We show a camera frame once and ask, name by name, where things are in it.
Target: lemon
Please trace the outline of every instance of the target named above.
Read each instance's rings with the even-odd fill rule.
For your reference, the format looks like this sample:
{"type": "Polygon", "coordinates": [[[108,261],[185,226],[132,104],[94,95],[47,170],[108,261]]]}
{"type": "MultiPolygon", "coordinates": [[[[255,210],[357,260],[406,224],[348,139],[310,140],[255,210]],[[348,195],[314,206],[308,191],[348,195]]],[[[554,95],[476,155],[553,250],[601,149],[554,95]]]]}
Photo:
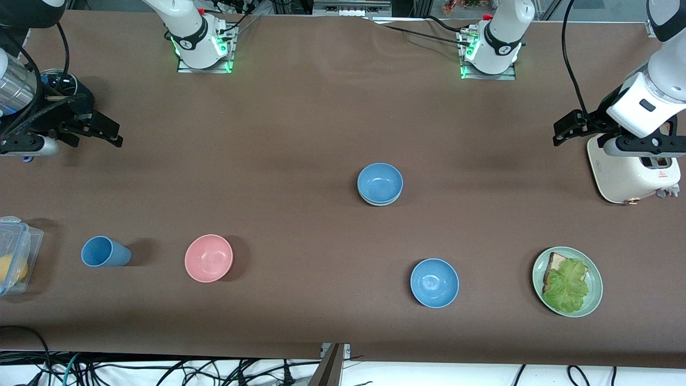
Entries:
{"type": "MultiPolygon", "coordinates": [[[[4,255],[0,258],[0,282],[4,282],[7,278],[7,272],[10,270],[11,263],[12,255],[4,255]]],[[[29,267],[24,264],[24,268],[19,273],[19,279],[17,279],[17,282],[20,282],[24,277],[26,277],[27,273],[29,273],[29,267]]]]}

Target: blue plastic cup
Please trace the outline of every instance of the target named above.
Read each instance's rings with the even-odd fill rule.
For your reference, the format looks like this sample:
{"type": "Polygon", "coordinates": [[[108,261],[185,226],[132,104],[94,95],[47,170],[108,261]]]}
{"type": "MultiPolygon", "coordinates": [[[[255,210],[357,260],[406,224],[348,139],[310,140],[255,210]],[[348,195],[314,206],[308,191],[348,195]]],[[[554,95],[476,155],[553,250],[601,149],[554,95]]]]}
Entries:
{"type": "Polygon", "coordinates": [[[131,251],[109,237],[96,236],[81,249],[81,261],[87,266],[124,266],[131,260],[131,251]]]}

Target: lettuce leaf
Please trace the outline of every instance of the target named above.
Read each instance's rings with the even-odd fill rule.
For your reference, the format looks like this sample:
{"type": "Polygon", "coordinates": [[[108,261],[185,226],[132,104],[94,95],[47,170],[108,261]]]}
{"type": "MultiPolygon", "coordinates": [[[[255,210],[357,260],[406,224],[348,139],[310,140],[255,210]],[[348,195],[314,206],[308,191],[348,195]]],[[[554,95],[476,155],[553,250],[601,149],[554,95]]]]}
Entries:
{"type": "Polygon", "coordinates": [[[558,311],[573,313],[584,305],[584,296],[589,293],[589,286],[582,280],[587,268],[581,259],[567,259],[559,269],[548,272],[548,291],[543,293],[543,300],[558,311]]]}

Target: clear plastic food container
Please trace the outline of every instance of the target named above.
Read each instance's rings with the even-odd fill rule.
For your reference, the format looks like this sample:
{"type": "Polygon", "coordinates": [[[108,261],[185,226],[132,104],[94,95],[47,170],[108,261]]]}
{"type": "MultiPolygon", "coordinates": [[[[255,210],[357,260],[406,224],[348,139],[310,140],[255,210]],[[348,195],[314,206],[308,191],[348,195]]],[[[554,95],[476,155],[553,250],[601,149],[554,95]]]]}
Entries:
{"type": "Polygon", "coordinates": [[[0,296],[26,291],[41,241],[40,229],[17,217],[0,218],[0,296]]]}

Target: plate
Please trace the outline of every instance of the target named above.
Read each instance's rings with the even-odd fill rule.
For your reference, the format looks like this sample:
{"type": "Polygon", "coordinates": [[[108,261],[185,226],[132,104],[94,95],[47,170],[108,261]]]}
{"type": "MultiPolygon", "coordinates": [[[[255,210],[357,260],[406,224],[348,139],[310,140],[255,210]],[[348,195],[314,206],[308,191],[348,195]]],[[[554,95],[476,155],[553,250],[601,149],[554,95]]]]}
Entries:
{"type": "Polygon", "coordinates": [[[602,278],[600,277],[600,272],[598,271],[598,268],[595,266],[593,261],[589,259],[588,256],[574,248],[552,247],[543,251],[534,263],[532,280],[534,282],[534,290],[536,291],[536,294],[539,296],[539,299],[541,299],[543,304],[545,304],[555,313],[558,313],[562,316],[584,317],[592,313],[598,307],[598,305],[600,304],[600,300],[602,299],[602,278]],[[543,278],[545,277],[545,270],[548,268],[548,263],[550,262],[550,254],[553,252],[557,252],[562,256],[565,256],[566,258],[581,259],[583,260],[584,265],[589,269],[589,271],[586,274],[586,279],[584,280],[586,284],[588,284],[589,286],[589,293],[584,297],[584,305],[581,306],[581,309],[573,313],[558,311],[555,308],[552,308],[550,305],[548,305],[548,303],[546,303],[543,299],[543,286],[545,285],[545,283],[543,282],[543,278]]]}

